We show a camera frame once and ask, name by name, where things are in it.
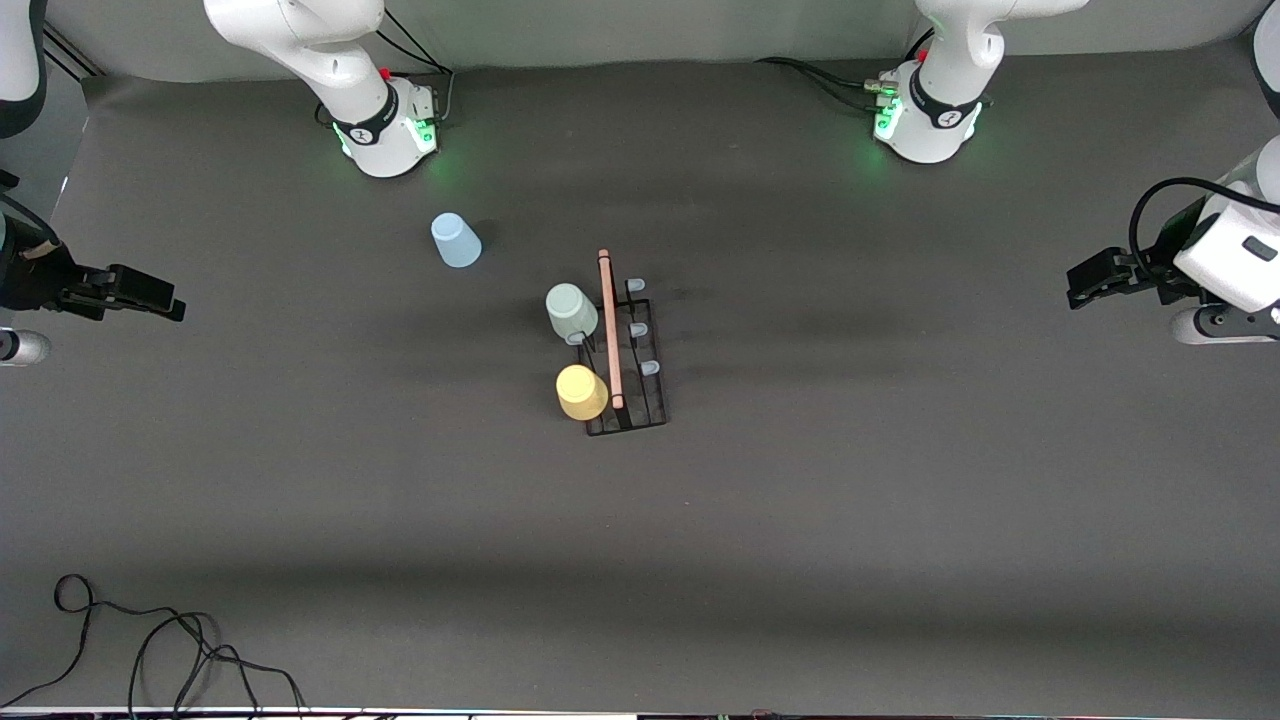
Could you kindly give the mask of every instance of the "black cable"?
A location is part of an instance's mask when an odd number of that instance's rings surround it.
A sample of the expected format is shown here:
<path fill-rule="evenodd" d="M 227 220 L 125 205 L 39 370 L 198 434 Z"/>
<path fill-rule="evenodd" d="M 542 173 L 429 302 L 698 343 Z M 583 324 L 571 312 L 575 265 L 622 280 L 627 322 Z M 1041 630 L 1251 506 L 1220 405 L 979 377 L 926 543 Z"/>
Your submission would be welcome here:
<path fill-rule="evenodd" d="M 403 33 L 404 33 L 404 37 L 407 37 L 407 38 L 408 38 L 408 41 L 410 41 L 410 42 L 412 42 L 415 47 L 417 47 L 419 50 L 421 50 L 421 51 L 422 51 L 422 55 L 425 55 L 425 56 L 426 56 L 426 60 L 428 60 L 428 61 L 429 61 L 430 64 L 433 64 L 433 65 L 435 65 L 436 68 L 439 68 L 439 70 L 440 70 L 442 73 L 445 73 L 445 74 L 453 74 L 453 70 L 451 70 L 449 68 L 445 68 L 445 67 L 444 67 L 444 65 L 442 65 L 442 64 L 440 64 L 439 61 L 436 61 L 436 59 L 435 59 L 435 58 L 433 58 L 433 56 L 431 56 L 431 54 L 426 51 L 426 47 L 422 47 L 422 44 L 421 44 L 421 42 L 419 42 L 419 41 L 417 41 L 417 38 L 416 38 L 416 37 L 413 37 L 413 35 L 412 35 L 412 33 L 411 33 L 411 32 L 410 32 L 408 29 L 406 29 L 406 28 L 404 28 L 404 26 L 402 26 L 399 20 L 397 20 L 397 19 L 396 19 L 396 15 L 394 15 L 394 14 L 392 14 L 392 12 L 390 12 L 390 8 L 388 8 L 388 9 L 387 9 L 387 17 L 388 17 L 388 18 L 390 18 L 390 20 L 392 20 L 393 23 L 396 23 L 396 27 L 401 28 L 401 32 L 403 32 Z"/>
<path fill-rule="evenodd" d="M 70 68 L 68 68 L 67 65 L 64 65 L 63 61 L 59 60 L 56 55 L 54 55 L 49 50 L 45 50 L 45 58 L 49 58 L 50 60 L 52 60 L 54 64 L 58 65 L 59 68 L 61 68 L 64 73 L 72 76 L 72 79 L 74 79 L 76 82 L 79 82 L 79 76 L 76 74 L 74 72 L 72 72 Z"/>
<path fill-rule="evenodd" d="M 879 111 L 879 108 L 877 108 L 874 105 L 863 105 L 860 102 L 854 102 L 852 100 L 850 100 L 850 99 L 845 97 L 844 95 L 841 95 L 840 92 L 837 92 L 833 87 L 831 87 L 831 86 L 828 86 L 827 83 L 823 82 L 823 79 L 826 79 L 827 76 L 831 76 L 831 73 L 828 73 L 828 72 L 826 72 L 826 70 L 823 70 L 820 68 L 813 68 L 813 69 L 810 69 L 812 65 L 810 67 L 805 67 L 805 65 L 809 65 L 809 63 L 803 63 L 800 60 L 791 60 L 791 58 L 762 58 L 762 59 L 756 60 L 756 63 L 768 63 L 768 64 L 773 64 L 773 65 L 786 65 L 786 67 L 794 68 L 800 74 L 803 74 L 804 77 L 809 78 L 809 81 L 813 82 L 815 86 L 818 86 L 818 90 L 826 92 L 829 97 L 832 97 L 833 100 L 836 100 L 841 105 L 846 105 L 849 108 L 854 108 L 855 110 L 861 110 L 864 113 L 872 113 L 872 114 L 874 114 L 874 113 Z M 831 77 L 836 77 L 838 81 L 845 82 L 845 83 L 850 83 L 851 82 L 851 81 L 846 81 L 844 78 L 840 78 L 838 76 L 831 76 Z"/>
<path fill-rule="evenodd" d="M 63 45 L 63 41 L 58 40 L 58 37 L 55 37 L 54 33 L 51 33 L 51 32 L 49 32 L 46 29 L 45 31 L 45 37 L 49 38 L 50 41 L 52 41 L 52 44 L 56 45 L 59 47 L 59 50 L 61 50 L 63 53 L 65 53 L 67 56 L 72 59 L 72 61 L 74 61 L 77 65 L 79 65 L 84 70 L 84 74 L 87 74 L 88 77 L 97 77 L 99 73 L 93 72 L 93 68 L 88 67 L 88 63 L 86 63 L 84 60 L 82 60 L 76 53 L 72 53 L 70 47 Z"/>
<path fill-rule="evenodd" d="M 442 65 L 442 64 L 439 64 L 439 63 L 436 63 L 436 61 L 434 61 L 434 60 L 428 60 L 426 58 L 422 58 L 422 56 L 419 56 L 419 55 L 415 55 L 415 54 L 413 54 L 412 51 L 410 51 L 410 50 L 406 50 L 403 45 L 401 45 L 401 44 L 396 42 L 396 41 L 394 41 L 394 40 L 392 40 L 390 37 L 387 37 L 387 33 L 385 33 L 385 32 L 383 32 L 383 31 L 378 31 L 378 37 L 381 37 L 381 38 L 383 38 L 383 41 L 384 41 L 384 42 L 387 42 L 387 45 L 390 45 L 392 47 L 394 47 L 394 49 L 399 50 L 401 53 L 403 53 L 404 55 L 407 55 L 407 56 L 410 56 L 410 58 L 412 58 L 412 59 L 417 60 L 419 63 L 424 63 L 424 64 L 426 64 L 426 65 L 431 65 L 433 68 L 435 68 L 435 69 L 436 69 L 436 72 L 440 72 L 440 73 L 445 73 L 445 74 L 448 74 L 448 73 L 452 73 L 452 72 L 453 72 L 453 70 L 449 70 L 449 69 L 447 69 L 447 68 L 445 68 L 444 65 Z"/>
<path fill-rule="evenodd" d="M 79 607 L 69 607 L 65 602 L 63 602 L 63 592 L 65 591 L 67 584 L 73 580 L 78 582 L 84 588 L 86 601 L 84 605 Z M 63 670 L 60 675 L 58 675 L 52 680 L 49 680 L 47 683 L 41 683 L 38 685 L 31 687 L 18 693 L 13 700 L 5 702 L 4 705 L 0 705 L 0 708 L 9 707 L 10 705 L 22 701 L 24 697 L 29 696 L 33 692 L 56 685 L 58 683 L 67 679 L 67 676 L 70 675 L 73 670 L 76 670 L 76 667 L 79 665 L 81 657 L 84 656 L 84 646 L 88 642 L 88 629 L 93 623 L 93 610 L 99 607 L 109 607 L 111 610 L 115 610 L 116 612 L 132 616 L 154 615 L 156 612 L 164 612 L 169 615 L 168 618 L 161 620 L 159 625 L 152 628 L 151 632 L 147 633 L 146 638 L 142 641 L 142 646 L 138 647 L 138 652 L 133 659 L 133 670 L 129 674 L 129 692 L 128 692 L 128 714 L 129 717 L 132 717 L 133 720 L 137 720 L 137 715 L 134 715 L 133 712 L 133 696 L 138 684 L 138 675 L 142 671 L 142 664 L 146 660 L 147 648 L 150 647 L 151 641 L 155 639 L 155 637 L 161 630 L 173 624 L 177 624 L 179 628 L 182 628 L 183 632 L 187 633 L 187 635 L 189 635 L 193 641 L 196 641 L 196 659 L 192 662 L 191 673 L 187 674 L 187 680 L 183 683 L 182 689 L 174 698 L 173 716 L 175 720 L 182 710 L 184 701 L 187 700 L 187 696 L 195 687 L 196 680 L 200 678 L 201 673 L 204 673 L 214 662 L 225 662 L 236 666 L 236 669 L 239 671 L 241 682 L 244 685 L 244 694 L 248 696 L 250 703 L 252 703 L 255 711 L 261 710 L 262 706 L 259 702 L 257 696 L 253 693 L 253 685 L 252 683 L 250 683 L 248 679 L 248 670 L 282 675 L 289 683 L 289 691 L 293 694 L 293 705 L 298 708 L 300 714 L 302 712 L 302 706 L 306 705 L 306 700 L 303 700 L 302 697 L 302 691 L 298 688 L 297 682 L 294 682 L 293 675 L 291 675 L 289 673 L 280 670 L 279 667 L 270 667 L 268 665 L 259 665 L 256 662 L 250 662 L 242 659 L 239 656 L 239 652 L 230 644 L 223 643 L 214 646 L 212 643 L 210 643 L 209 639 L 205 637 L 205 623 L 207 621 L 210 626 L 214 628 L 216 628 L 216 624 L 214 623 L 214 618 L 207 612 L 178 612 L 173 607 L 168 606 L 152 607 L 148 610 L 134 610 L 132 607 L 116 605 L 115 602 L 111 602 L 109 600 L 97 600 L 93 596 L 93 585 L 90 584 L 87 578 L 77 574 L 63 575 L 61 578 L 58 579 L 58 584 L 54 585 L 54 606 L 58 607 L 59 611 L 65 612 L 68 615 L 79 615 L 79 614 L 84 615 L 84 621 L 81 624 L 79 643 L 76 647 L 76 656 L 72 657 L 70 664 L 67 666 L 65 670 Z"/>
<path fill-rule="evenodd" d="M 1160 191 L 1167 187 L 1174 187 L 1179 184 L 1187 184 L 1192 187 L 1198 187 L 1201 190 L 1207 190 L 1208 192 L 1212 192 L 1215 195 L 1221 195 L 1222 197 L 1239 202 L 1240 205 L 1248 205 L 1249 208 L 1254 208 L 1257 210 L 1266 210 L 1268 213 L 1280 214 L 1280 205 L 1276 205 L 1275 202 L 1258 200 L 1257 197 L 1244 195 L 1243 192 L 1234 191 L 1229 187 L 1221 186 L 1216 182 L 1210 182 L 1207 179 L 1190 178 L 1190 177 L 1169 178 L 1169 179 L 1162 179 L 1156 184 L 1151 186 L 1147 190 L 1147 192 L 1142 193 L 1142 197 L 1138 199 L 1138 204 L 1133 206 L 1133 214 L 1129 217 L 1129 252 L 1138 263 L 1138 269 L 1140 269 L 1142 273 L 1147 275 L 1148 279 L 1164 287 L 1165 290 L 1170 291 L 1174 290 L 1170 287 L 1169 281 L 1151 272 L 1151 266 L 1147 264 L 1147 259 L 1143 258 L 1144 251 L 1138 247 L 1138 224 L 1142 220 L 1143 210 L 1147 209 L 1147 204 L 1151 202 L 1152 197 L 1155 197 L 1157 193 L 1160 193 Z"/>
<path fill-rule="evenodd" d="M 828 81 L 828 82 L 831 82 L 833 85 L 838 85 L 841 87 L 854 87 L 854 88 L 858 88 L 858 90 L 863 90 L 865 87 L 861 81 L 845 79 L 845 78 L 842 78 L 842 77 L 840 77 L 840 76 L 837 76 L 835 73 L 831 73 L 831 72 L 827 72 L 827 70 L 819 68 L 818 65 L 814 65 L 813 63 L 805 63 L 804 60 L 796 60 L 795 58 L 782 58 L 780 55 L 771 55 L 768 58 L 760 58 L 759 60 L 756 60 L 756 63 L 768 63 L 771 65 L 787 65 L 787 67 L 795 68 L 795 69 L 797 69 L 800 72 L 806 72 L 806 73 L 815 74 L 815 76 L 818 76 L 818 77 L 820 77 L 820 78 L 823 78 L 823 79 L 826 79 L 826 81 Z"/>
<path fill-rule="evenodd" d="M 908 60 L 914 60 L 915 54 L 920 51 L 920 47 L 924 45 L 924 41 L 931 37 L 933 37 L 932 27 L 924 31 L 924 35 L 922 35 L 920 38 L 915 41 L 915 45 L 913 45 L 911 49 L 906 51 L 906 55 L 902 55 L 902 61 L 905 63 Z"/>

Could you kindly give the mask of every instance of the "gray table surface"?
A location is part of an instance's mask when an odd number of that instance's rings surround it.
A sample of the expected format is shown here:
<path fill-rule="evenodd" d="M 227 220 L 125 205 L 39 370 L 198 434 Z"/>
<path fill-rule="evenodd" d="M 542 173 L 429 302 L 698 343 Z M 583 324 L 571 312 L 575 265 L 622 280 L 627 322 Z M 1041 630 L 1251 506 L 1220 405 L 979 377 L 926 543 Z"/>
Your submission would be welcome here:
<path fill-rule="evenodd" d="M 1276 132 L 1244 44 L 992 94 L 913 167 L 782 68 L 471 72 L 440 155 L 374 181 L 300 82 L 96 86 L 55 224 L 191 309 L 23 316 L 56 355 L 0 374 L 3 694 L 70 656 L 81 571 L 315 705 L 1276 716 L 1280 355 L 1064 299 L 1147 186 Z M 540 302 L 602 246 L 673 420 L 588 439 Z M 123 702 L 148 626 L 102 616 L 31 701 Z"/>

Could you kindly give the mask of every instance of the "yellow cup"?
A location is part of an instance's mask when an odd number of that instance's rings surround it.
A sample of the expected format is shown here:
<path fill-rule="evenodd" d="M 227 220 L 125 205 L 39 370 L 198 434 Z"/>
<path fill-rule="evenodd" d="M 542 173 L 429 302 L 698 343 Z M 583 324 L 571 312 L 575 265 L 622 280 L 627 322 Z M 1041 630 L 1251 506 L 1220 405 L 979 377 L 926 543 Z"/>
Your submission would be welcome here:
<path fill-rule="evenodd" d="M 609 388 L 586 365 L 570 365 L 556 378 L 556 395 L 564 414 L 588 421 L 600 416 L 609 404 Z"/>

